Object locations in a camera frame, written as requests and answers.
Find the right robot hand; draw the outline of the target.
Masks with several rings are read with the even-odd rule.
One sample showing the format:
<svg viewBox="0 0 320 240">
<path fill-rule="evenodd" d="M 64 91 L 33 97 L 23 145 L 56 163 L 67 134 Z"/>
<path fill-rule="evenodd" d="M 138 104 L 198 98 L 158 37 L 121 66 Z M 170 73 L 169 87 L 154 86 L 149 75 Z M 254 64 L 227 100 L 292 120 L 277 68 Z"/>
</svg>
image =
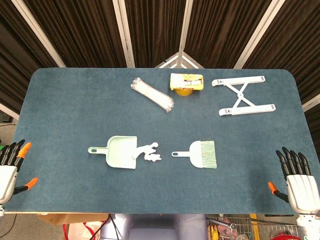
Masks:
<svg viewBox="0 0 320 240">
<path fill-rule="evenodd" d="M 268 182 L 271 193 L 288 203 L 298 214 L 311 215 L 320 211 L 320 194 L 315 177 L 303 153 L 296 153 L 282 147 L 277 150 L 281 170 L 287 187 L 287 193 L 280 192 L 275 184 Z"/>
</svg>

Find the white triangular frame foot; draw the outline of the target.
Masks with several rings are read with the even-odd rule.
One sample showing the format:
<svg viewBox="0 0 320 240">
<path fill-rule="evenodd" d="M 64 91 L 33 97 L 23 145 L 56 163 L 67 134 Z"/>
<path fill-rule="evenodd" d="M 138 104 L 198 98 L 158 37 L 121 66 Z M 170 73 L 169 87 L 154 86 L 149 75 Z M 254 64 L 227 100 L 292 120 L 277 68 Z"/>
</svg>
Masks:
<svg viewBox="0 0 320 240">
<path fill-rule="evenodd" d="M 166 60 L 162 61 L 155 68 L 160 69 L 203 69 L 204 67 L 198 63 L 194 58 L 183 52 L 181 56 L 179 53 L 175 53 Z"/>
</svg>

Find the brown cardboard box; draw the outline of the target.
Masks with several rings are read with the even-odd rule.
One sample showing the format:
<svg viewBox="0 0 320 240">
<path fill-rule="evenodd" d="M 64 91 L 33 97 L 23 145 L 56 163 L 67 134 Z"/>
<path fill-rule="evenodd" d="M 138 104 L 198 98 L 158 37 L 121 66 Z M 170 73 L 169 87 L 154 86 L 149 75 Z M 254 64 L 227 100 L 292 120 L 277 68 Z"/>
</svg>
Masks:
<svg viewBox="0 0 320 240">
<path fill-rule="evenodd" d="M 48 213 L 37 217 L 52 225 L 100 222 L 108 219 L 108 213 Z"/>
</svg>

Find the yellow jelly cup pack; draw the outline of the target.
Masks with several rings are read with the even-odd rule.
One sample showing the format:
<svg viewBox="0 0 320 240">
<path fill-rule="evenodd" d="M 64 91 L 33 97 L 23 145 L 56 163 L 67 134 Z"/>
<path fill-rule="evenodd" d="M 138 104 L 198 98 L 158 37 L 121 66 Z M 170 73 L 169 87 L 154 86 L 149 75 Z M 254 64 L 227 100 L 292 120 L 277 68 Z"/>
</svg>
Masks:
<svg viewBox="0 0 320 240">
<path fill-rule="evenodd" d="M 204 76 L 202 74 L 171 73 L 169 87 L 178 95 L 186 97 L 193 91 L 204 89 Z"/>
</svg>

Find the red and white bag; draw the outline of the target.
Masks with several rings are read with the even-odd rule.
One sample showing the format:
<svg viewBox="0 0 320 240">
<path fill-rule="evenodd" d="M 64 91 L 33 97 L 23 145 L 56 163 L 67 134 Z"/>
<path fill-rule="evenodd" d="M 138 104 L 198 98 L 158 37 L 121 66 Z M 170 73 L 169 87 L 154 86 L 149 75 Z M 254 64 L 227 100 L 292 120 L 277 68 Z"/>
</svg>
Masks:
<svg viewBox="0 0 320 240">
<path fill-rule="evenodd" d="M 89 240 L 103 224 L 103 221 L 63 224 L 65 240 Z"/>
</svg>

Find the mint green plastic dustpan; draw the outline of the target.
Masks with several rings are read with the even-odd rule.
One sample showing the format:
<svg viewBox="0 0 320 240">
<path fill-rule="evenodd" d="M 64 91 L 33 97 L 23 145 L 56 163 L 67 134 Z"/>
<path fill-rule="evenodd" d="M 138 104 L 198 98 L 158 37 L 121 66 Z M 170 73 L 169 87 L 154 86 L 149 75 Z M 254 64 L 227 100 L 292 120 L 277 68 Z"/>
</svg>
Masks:
<svg viewBox="0 0 320 240">
<path fill-rule="evenodd" d="M 135 169 L 136 157 L 133 153 L 137 148 L 136 136 L 112 136 L 106 147 L 89 147 L 88 153 L 105 155 L 106 163 L 112 168 Z"/>
</svg>

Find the mint green hand brush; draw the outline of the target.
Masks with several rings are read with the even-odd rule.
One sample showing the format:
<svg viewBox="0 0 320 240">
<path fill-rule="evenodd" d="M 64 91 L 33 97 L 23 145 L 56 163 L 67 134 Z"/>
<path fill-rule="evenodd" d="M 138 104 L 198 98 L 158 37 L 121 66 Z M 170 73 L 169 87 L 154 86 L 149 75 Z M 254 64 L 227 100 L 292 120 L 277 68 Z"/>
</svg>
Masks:
<svg viewBox="0 0 320 240">
<path fill-rule="evenodd" d="M 213 140 L 194 141 L 189 146 L 189 151 L 173 151 L 171 156 L 189 158 L 191 164 L 200 169 L 216 169 L 218 167 Z"/>
</svg>

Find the white frame pole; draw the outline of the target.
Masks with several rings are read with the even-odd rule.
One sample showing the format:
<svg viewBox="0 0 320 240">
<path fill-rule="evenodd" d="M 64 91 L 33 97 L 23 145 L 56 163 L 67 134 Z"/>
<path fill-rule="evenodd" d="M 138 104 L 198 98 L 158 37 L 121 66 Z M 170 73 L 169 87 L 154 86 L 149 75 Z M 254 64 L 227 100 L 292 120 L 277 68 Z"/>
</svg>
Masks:
<svg viewBox="0 0 320 240">
<path fill-rule="evenodd" d="M 242 69 L 286 0 L 272 0 L 243 49 L 234 69 Z"/>
<path fill-rule="evenodd" d="M 183 15 L 183 21 L 182 21 L 180 42 L 179 42 L 179 52 L 178 52 L 179 56 L 183 55 L 183 52 L 185 49 L 188 30 L 189 30 L 189 24 L 190 24 L 190 18 L 191 18 L 191 12 L 193 8 L 193 2 L 194 0 L 185 1 L 185 9 L 184 9 L 184 15 Z"/>
<path fill-rule="evenodd" d="M 23 0 L 11 0 L 11 2 L 21 14 L 23 19 L 26 21 L 28 26 L 31 28 L 33 33 L 36 35 L 40 43 L 47 50 L 48 54 L 52 57 L 57 66 L 59 68 L 66 68 L 66 64 L 62 60 L 56 48 L 53 46 L 52 42 L 49 40 L 48 36 L 43 31 L 42 27 L 40 26 L 34 15 L 31 13 L 25 2 Z"/>
<path fill-rule="evenodd" d="M 304 103 L 302 105 L 302 109 L 304 112 L 307 112 L 318 104 L 320 104 L 320 94 L 318 94 L 317 96 L 313 97 L 312 99 Z"/>
<path fill-rule="evenodd" d="M 112 0 L 123 54 L 128 68 L 135 68 L 135 60 L 132 48 L 130 28 L 125 0 Z"/>
<path fill-rule="evenodd" d="M 20 115 L 18 113 L 14 112 L 13 110 L 11 110 L 10 108 L 6 107 L 2 103 L 0 103 L 0 111 L 2 111 L 5 114 L 11 116 L 15 120 L 18 120 L 19 117 L 20 117 Z"/>
</svg>

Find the bundle of wrapped straws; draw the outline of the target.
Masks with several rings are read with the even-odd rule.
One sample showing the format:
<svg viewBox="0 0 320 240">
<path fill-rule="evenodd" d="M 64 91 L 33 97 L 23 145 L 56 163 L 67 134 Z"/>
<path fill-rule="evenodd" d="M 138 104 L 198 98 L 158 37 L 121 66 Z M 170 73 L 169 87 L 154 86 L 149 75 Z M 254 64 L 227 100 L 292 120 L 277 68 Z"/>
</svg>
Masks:
<svg viewBox="0 0 320 240">
<path fill-rule="evenodd" d="M 145 83 L 140 77 L 136 77 L 132 81 L 130 87 L 162 107 L 167 113 L 174 107 L 174 99 L 172 97 L 153 88 Z"/>
</svg>

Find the white paper tissue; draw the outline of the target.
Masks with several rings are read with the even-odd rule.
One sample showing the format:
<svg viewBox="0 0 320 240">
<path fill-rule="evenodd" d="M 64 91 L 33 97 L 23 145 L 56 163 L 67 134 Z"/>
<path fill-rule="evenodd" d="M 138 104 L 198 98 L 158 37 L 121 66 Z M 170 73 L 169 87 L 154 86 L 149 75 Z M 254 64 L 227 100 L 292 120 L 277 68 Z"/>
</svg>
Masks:
<svg viewBox="0 0 320 240">
<path fill-rule="evenodd" d="M 153 142 L 150 145 L 137 147 L 133 152 L 132 157 L 136 159 L 140 154 L 144 153 L 144 159 L 146 161 L 160 161 L 162 160 L 161 156 L 159 154 L 155 154 L 158 146 L 159 144 L 157 142 Z"/>
</svg>

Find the lavender robot torso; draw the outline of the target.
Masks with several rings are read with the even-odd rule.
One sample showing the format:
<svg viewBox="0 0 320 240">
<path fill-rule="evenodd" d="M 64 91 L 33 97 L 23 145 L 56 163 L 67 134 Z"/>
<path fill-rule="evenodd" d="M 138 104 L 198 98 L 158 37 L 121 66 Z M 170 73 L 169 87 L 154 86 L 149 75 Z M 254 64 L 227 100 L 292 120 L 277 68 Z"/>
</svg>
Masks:
<svg viewBox="0 0 320 240">
<path fill-rule="evenodd" d="M 208 240 L 204 214 L 112 214 L 99 240 Z"/>
</svg>

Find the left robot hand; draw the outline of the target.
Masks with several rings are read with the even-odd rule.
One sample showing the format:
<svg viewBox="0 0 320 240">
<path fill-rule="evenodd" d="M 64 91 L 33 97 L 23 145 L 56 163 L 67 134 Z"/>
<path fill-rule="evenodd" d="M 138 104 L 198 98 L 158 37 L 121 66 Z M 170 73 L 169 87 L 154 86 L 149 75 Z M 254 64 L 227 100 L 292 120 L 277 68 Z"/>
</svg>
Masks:
<svg viewBox="0 0 320 240">
<path fill-rule="evenodd" d="M 37 184 L 38 178 L 34 177 L 28 183 L 16 186 L 18 173 L 31 147 L 31 142 L 25 143 L 22 139 L 0 149 L 0 207 L 12 196 L 29 191 Z"/>
</svg>

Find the white folding laptop stand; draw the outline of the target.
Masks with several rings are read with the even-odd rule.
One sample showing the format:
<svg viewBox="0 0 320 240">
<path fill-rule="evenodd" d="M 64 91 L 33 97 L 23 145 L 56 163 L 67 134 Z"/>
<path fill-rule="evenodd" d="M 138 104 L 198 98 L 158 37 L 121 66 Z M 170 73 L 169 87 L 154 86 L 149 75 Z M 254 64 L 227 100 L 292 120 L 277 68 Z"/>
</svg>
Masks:
<svg viewBox="0 0 320 240">
<path fill-rule="evenodd" d="M 274 112 L 276 106 L 274 104 L 255 105 L 244 97 L 244 90 L 248 84 L 264 83 L 266 81 L 263 75 L 214 79 L 211 82 L 212 87 L 225 86 L 237 95 L 237 101 L 230 108 L 222 108 L 219 110 L 220 116 L 235 116 L 245 114 L 257 114 Z"/>
</svg>

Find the dark brown curtain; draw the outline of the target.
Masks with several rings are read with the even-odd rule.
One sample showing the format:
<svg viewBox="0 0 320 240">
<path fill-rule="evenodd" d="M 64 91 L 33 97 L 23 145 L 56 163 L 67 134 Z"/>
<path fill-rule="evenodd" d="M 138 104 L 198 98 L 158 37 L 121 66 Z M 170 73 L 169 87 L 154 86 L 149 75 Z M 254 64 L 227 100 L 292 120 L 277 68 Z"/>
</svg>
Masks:
<svg viewBox="0 0 320 240">
<path fill-rule="evenodd" d="M 187 0 L 124 0 L 137 68 L 175 54 Z M 23 0 L 67 67 L 124 68 L 113 0 Z M 232 68 L 272 0 L 193 0 L 185 52 Z M 30 78 L 57 64 L 12 0 L 0 0 L 0 104 L 21 111 Z M 284 0 L 244 64 L 285 69 L 303 103 L 320 94 L 320 0 Z"/>
</svg>

